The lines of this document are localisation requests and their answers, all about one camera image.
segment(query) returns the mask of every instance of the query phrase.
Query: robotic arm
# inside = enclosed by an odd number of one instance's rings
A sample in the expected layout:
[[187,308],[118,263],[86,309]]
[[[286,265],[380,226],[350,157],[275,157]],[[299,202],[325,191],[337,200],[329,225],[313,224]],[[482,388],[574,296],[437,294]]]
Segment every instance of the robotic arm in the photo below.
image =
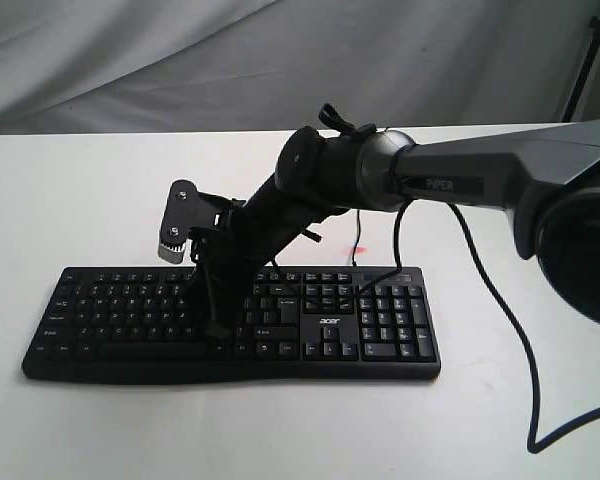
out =
[[328,104],[320,119],[340,136],[296,131],[246,202],[173,183],[159,255],[180,263],[192,240],[190,296],[210,306],[208,333],[228,334],[254,275],[294,238],[319,240],[311,223],[415,199],[503,210],[520,257],[535,255],[554,289],[600,322],[600,120],[418,145],[399,131],[356,128]]

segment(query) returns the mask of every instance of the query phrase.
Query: white backdrop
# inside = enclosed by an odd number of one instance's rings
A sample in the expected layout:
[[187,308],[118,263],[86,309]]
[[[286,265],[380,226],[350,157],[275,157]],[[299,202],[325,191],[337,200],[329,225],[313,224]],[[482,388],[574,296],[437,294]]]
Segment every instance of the white backdrop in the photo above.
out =
[[325,101],[381,125],[555,121],[599,11],[600,0],[0,0],[0,133],[292,129],[316,125]]

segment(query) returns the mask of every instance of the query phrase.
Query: white table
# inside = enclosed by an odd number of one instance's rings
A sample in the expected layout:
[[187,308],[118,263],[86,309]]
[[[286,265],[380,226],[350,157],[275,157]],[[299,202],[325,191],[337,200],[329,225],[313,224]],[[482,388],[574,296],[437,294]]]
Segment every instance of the white table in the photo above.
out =
[[[533,126],[410,128],[421,142]],[[522,347],[483,287],[451,212],[418,202],[402,227],[423,268],[442,357],[432,383],[284,381],[113,387],[27,380],[22,356],[64,266],[162,265],[171,182],[248,197],[289,132],[0,137],[0,480],[600,479],[600,422],[525,451]],[[220,178],[228,178],[225,183]],[[505,216],[464,209],[488,272],[535,347],[541,432],[600,405],[600,326],[515,253]],[[393,215],[363,212],[361,264],[392,263]],[[342,265],[354,215],[299,238],[281,264]]]

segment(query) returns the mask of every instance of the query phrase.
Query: black keyboard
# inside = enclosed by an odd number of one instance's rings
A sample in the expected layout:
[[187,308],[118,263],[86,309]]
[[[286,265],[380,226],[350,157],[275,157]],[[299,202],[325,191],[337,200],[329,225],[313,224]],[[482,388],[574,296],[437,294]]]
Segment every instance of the black keyboard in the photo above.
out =
[[345,300],[390,270],[283,268],[302,299],[264,268],[235,335],[218,341],[185,299],[192,267],[67,268],[22,369],[34,379],[108,384],[434,378],[440,357],[420,269]]

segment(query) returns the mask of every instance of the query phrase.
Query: space bar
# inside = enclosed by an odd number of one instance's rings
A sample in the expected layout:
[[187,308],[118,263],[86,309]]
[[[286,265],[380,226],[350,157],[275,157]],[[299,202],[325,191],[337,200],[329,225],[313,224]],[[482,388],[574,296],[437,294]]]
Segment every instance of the space bar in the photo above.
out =
[[204,343],[103,343],[100,360],[192,360],[205,356]]

